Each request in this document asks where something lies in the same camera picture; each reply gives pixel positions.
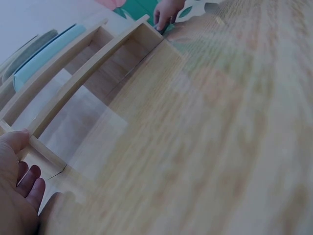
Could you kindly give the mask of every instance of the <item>wood grain surface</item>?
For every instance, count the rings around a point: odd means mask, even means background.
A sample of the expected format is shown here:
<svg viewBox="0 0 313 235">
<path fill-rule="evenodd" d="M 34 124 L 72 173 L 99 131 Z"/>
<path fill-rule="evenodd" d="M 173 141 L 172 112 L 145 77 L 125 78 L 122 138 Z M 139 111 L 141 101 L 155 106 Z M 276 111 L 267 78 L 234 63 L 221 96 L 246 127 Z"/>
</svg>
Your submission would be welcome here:
<svg viewBox="0 0 313 235">
<path fill-rule="evenodd" d="M 220 7 L 176 25 L 47 181 L 41 233 L 312 233 L 313 2 Z"/>
</svg>

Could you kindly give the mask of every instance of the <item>adult hand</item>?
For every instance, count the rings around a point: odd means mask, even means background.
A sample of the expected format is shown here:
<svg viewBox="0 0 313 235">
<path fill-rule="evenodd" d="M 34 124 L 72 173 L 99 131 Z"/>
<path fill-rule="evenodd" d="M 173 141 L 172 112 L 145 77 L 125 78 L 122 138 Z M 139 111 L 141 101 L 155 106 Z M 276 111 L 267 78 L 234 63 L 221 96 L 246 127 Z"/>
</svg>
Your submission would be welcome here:
<svg viewBox="0 0 313 235">
<path fill-rule="evenodd" d="M 45 192 L 41 171 L 28 170 L 16 154 L 29 141 L 28 131 L 0 137 L 0 234 L 33 234 L 38 226 L 38 210 Z"/>
<path fill-rule="evenodd" d="M 161 31 L 166 23 L 175 22 L 178 12 L 184 7 L 184 0 L 162 0 L 154 11 L 154 24 L 157 30 Z"/>
</svg>

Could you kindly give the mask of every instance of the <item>wooden rack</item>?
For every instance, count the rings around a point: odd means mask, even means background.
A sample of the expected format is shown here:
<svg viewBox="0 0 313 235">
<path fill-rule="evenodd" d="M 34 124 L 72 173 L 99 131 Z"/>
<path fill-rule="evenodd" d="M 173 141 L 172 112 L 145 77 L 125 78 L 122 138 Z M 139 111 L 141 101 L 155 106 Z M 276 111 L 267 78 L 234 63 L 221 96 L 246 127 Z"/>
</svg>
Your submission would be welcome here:
<svg viewBox="0 0 313 235">
<path fill-rule="evenodd" d="M 113 37 L 102 26 L 106 21 L 90 28 L 49 60 L 17 93 L 13 90 L 13 77 L 11 76 L 0 87 L 0 108 L 2 108 L 0 110 L 0 128 L 2 131 L 13 131 L 11 126 L 39 91 L 61 69 L 70 68 L 69 72 L 73 73 L 72 77 L 60 88 L 45 107 L 40 110 L 39 114 L 28 126 L 30 147 L 44 156 L 59 171 L 62 171 L 67 165 L 66 162 L 49 150 L 38 138 L 75 92 L 84 85 L 104 62 L 110 60 L 115 52 L 120 49 L 119 56 L 126 57 L 123 58 L 124 60 L 131 60 L 131 58 L 127 58 L 127 55 L 130 53 L 130 50 L 127 50 L 126 47 L 129 41 L 133 40 L 136 42 L 137 48 L 133 50 L 133 56 L 137 58 L 136 63 L 138 64 L 163 40 L 163 37 L 146 23 L 148 18 L 148 16 L 143 16 L 130 28 L 116 37 Z M 86 62 L 80 66 L 75 61 L 75 58 L 87 47 L 90 49 L 94 48 L 92 45 L 97 45 L 99 50 L 94 51 L 95 54 L 91 58 L 85 58 Z"/>
</svg>

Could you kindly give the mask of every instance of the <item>green fabric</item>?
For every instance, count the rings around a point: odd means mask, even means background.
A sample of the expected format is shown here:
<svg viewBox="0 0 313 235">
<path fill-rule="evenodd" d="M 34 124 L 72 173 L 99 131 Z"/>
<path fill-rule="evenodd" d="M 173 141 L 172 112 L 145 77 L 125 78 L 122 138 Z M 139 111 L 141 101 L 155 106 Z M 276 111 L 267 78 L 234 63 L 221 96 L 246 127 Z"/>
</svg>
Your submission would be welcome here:
<svg viewBox="0 0 313 235">
<path fill-rule="evenodd" d="M 153 24 L 153 11 L 158 4 L 158 0 L 127 0 L 122 7 L 114 9 L 118 15 L 126 18 L 125 12 L 128 13 L 134 20 L 138 20 L 143 15 L 150 16 L 148 23 Z"/>
</svg>

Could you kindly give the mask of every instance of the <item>wooden frame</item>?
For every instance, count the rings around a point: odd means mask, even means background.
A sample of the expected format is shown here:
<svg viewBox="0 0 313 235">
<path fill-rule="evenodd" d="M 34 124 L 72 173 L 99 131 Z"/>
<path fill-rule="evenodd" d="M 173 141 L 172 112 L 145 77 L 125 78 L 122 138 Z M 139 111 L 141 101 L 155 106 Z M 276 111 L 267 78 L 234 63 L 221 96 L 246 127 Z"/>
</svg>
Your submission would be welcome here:
<svg viewBox="0 0 313 235">
<path fill-rule="evenodd" d="M 143 47 L 144 53 L 141 54 L 141 59 L 163 40 L 163 37 L 146 23 L 148 18 L 148 16 L 140 18 L 129 29 L 115 38 L 102 27 L 106 21 L 87 30 L 37 71 L 22 89 L 6 103 L 2 98 L 6 97 L 9 92 L 11 93 L 11 88 L 13 87 L 13 78 L 8 79 L 7 82 L 0 87 L 0 104 L 3 107 L 0 111 L 0 127 L 2 130 L 4 132 L 13 131 L 11 128 L 12 124 L 38 92 L 61 69 L 68 65 L 75 56 L 88 47 L 93 40 L 103 45 L 72 75 L 70 80 L 60 88 L 57 94 L 45 105 L 28 127 L 31 136 L 30 146 L 62 171 L 67 164 L 42 144 L 38 138 L 75 92 L 104 62 L 110 60 L 111 56 L 117 52 L 117 50 L 125 46 L 130 38 L 136 40 L 136 42 Z"/>
</svg>

